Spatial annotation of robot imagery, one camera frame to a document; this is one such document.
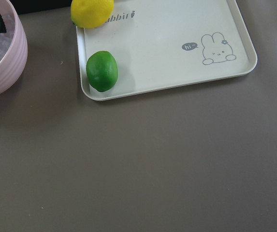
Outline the pink bowl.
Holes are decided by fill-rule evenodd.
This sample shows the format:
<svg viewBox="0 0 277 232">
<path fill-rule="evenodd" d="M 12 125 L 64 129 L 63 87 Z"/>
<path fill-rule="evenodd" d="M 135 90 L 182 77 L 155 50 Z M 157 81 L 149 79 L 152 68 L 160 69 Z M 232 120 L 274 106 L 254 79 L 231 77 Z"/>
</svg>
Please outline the pink bowl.
<svg viewBox="0 0 277 232">
<path fill-rule="evenodd" d="M 0 0 L 0 14 L 10 15 L 15 22 L 11 45 L 0 61 L 0 94 L 9 89 L 20 77 L 27 62 L 28 44 L 20 18 L 8 0 Z"/>
</svg>

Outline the green lime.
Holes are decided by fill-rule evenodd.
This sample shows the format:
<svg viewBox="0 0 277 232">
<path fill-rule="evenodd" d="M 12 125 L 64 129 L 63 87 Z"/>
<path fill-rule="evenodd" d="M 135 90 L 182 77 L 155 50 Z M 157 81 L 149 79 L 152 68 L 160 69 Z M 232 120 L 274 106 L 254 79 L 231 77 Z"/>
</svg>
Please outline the green lime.
<svg viewBox="0 0 277 232">
<path fill-rule="evenodd" d="M 98 92 L 110 90 L 118 80 L 118 66 L 108 51 L 98 51 L 86 63 L 89 84 Z"/>
</svg>

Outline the cream plastic tray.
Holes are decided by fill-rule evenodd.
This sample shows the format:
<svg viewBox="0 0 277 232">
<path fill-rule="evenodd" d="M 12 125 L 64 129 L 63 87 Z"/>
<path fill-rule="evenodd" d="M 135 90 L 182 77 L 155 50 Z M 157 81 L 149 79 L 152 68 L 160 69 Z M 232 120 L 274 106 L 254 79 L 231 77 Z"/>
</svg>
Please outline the cream plastic tray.
<svg viewBox="0 0 277 232">
<path fill-rule="evenodd" d="M 103 25 L 76 32 L 81 88 L 95 101 L 242 76 L 257 64 L 234 0 L 117 0 Z M 98 51 L 118 65 L 118 80 L 105 92 L 86 74 Z"/>
</svg>

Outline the yellow lemon on tray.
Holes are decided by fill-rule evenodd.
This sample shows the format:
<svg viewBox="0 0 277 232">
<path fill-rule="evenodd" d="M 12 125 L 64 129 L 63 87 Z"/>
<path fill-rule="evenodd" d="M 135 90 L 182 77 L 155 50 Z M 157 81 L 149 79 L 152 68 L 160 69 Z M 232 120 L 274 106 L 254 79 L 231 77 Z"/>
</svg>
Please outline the yellow lemon on tray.
<svg viewBox="0 0 277 232">
<path fill-rule="evenodd" d="M 96 28 L 106 22 L 113 9 L 114 0 L 73 0 L 71 20 L 80 28 Z"/>
</svg>

